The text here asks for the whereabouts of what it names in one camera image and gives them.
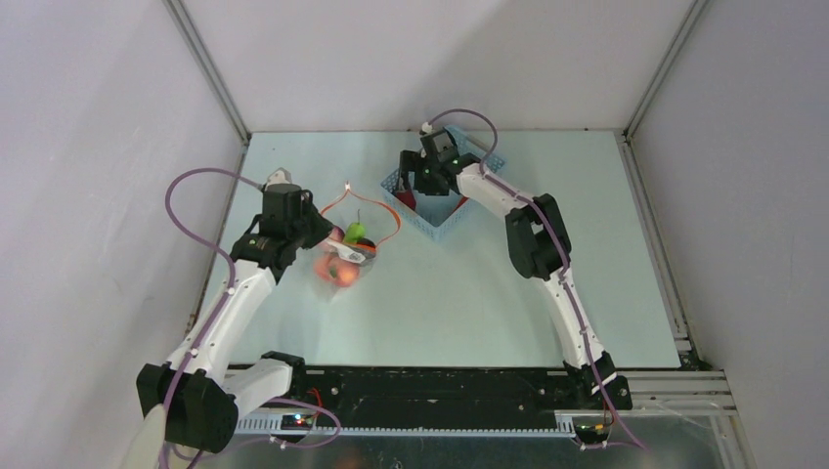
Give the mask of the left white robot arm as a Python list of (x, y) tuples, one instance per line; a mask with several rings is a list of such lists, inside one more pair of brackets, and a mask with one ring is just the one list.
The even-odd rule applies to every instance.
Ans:
[(242, 372), (226, 373), (243, 332), (297, 251), (315, 247), (331, 230), (310, 191), (291, 183), (265, 187), (262, 211), (234, 244), (231, 272), (211, 312), (164, 364), (147, 364), (138, 374), (143, 412), (156, 405), (167, 411), (166, 442), (216, 453), (240, 419), (270, 399), (290, 407), (305, 402), (309, 381), (297, 373), (300, 357), (268, 352)]

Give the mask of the dark red toy fruit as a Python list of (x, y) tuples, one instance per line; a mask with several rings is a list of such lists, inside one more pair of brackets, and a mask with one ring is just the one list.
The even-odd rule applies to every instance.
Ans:
[(395, 192), (395, 197), (410, 210), (416, 210), (415, 193), (411, 189), (402, 189)]

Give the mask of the orange peach toy fruit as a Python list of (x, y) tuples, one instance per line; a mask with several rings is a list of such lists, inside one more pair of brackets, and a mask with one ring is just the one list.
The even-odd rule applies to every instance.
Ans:
[(356, 264), (333, 259), (328, 264), (328, 274), (336, 286), (345, 288), (351, 286), (359, 278), (360, 268)]

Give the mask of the green toy pepper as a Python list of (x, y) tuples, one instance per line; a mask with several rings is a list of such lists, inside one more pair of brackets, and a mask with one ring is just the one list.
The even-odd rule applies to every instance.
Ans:
[(346, 244), (359, 245), (365, 241), (367, 228), (362, 223), (361, 210), (356, 211), (356, 219), (348, 225), (344, 231), (343, 242)]

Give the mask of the clear zip bag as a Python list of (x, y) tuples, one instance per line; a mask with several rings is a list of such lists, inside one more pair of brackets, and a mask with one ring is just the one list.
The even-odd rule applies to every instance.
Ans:
[[(316, 257), (312, 262), (313, 273), (316, 277), (315, 290), (324, 301), (329, 303), (354, 287), (371, 271), (377, 261), (380, 247), (395, 236), (402, 226), (402, 220), (394, 208), (386, 202), (357, 193), (349, 182), (344, 183), (342, 194), (326, 205), (321, 210), (321, 214), (334, 226), (345, 231), (348, 225), (356, 219), (358, 209), (361, 210), (362, 223), (367, 228), (366, 238), (376, 245), (376, 255), (366, 256), (356, 250), (353, 244), (346, 244), (343, 241), (324, 240), (317, 245)], [(314, 271), (316, 259), (329, 253), (335, 254), (338, 259), (359, 266), (360, 276), (351, 286), (338, 287), (332, 281), (324, 281), (316, 275)]]

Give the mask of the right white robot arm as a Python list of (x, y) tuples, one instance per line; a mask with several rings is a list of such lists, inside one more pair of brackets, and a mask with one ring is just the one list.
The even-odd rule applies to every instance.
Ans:
[(463, 148), (458, 131), (424, 124), (419, 141), (419, 150), (400, 153), (398, 188), (428, 196), (455, 193), (503, 220), (513, 269), (535, 281), (552, 303), (549, 315), (570, 378), (570, 399), (582, 408), (597, 406), (618, 372), (577, 292), (572, 243), (556, 199), (530, 195), (507, 182), (489, 168), (489, 153)]

